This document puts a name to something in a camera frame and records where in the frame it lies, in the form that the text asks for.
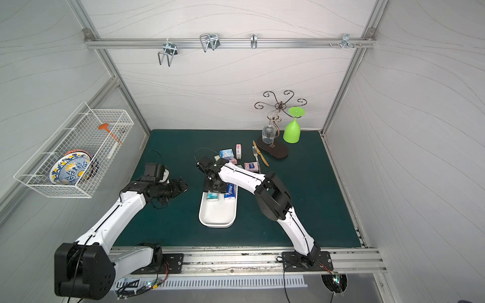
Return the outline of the dark blue Tempo tissue pack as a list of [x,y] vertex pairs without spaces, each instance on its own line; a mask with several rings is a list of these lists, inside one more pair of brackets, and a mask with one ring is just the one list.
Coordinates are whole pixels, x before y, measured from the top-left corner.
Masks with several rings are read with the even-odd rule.
[[227,190],[224,193],[224,199],[235,199],[236,198],[237,186],[229,183],[227,185]]

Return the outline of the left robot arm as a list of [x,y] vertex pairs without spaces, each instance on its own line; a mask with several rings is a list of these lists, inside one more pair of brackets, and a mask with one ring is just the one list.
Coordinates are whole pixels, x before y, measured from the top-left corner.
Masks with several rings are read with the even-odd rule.
[[135,215],[153,199],[170,199],[188,190],[182,179],[127,184],[109,211],[75,242],[54,253],[54,292],[59,297],[102,299],[115,282],[141,268],[169,274],[170,267],[157,244],[136,246],[110,258],[109,253]]

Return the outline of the teal cartoon tissue pack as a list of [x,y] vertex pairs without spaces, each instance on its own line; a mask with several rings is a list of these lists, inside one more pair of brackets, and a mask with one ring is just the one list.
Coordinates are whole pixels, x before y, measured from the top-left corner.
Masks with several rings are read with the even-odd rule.
[[207,201],[218,201],[219,200],[219,194],[215,192],[209,191],[207,193]]

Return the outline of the pink Tempo tissue pack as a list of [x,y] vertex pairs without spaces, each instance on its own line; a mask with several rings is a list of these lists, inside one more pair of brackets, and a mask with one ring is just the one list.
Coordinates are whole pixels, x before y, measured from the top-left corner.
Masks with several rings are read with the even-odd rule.
[[246,162],[245,170],[250,172],[259,172],[260,168],[257,162]]

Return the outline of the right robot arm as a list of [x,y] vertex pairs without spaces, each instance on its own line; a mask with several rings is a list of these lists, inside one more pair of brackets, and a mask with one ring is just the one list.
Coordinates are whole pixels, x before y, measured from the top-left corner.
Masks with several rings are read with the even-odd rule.
[[197,168],[205,174],[205,192],[223,193],[229,184],[233,184],[253,194],[264,216],[283,228],[299,256],[301,266],[305,269],[315,266],[320,256],[320,245],[304,228],[289,190],[275,173],[265,175],[250,172],[226,159],[214,160],[206,156],[197,161]]

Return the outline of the white oval storage box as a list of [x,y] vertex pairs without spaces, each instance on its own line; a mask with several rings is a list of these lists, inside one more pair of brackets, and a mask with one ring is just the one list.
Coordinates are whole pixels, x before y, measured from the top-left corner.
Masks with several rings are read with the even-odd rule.
[[199,210],[199,221],[204,226],[225,229],[233,225],[237,214],[237,189],[234,198],[224,198],[219,194],[218,200],[207,199],[207,193],[202,194]]

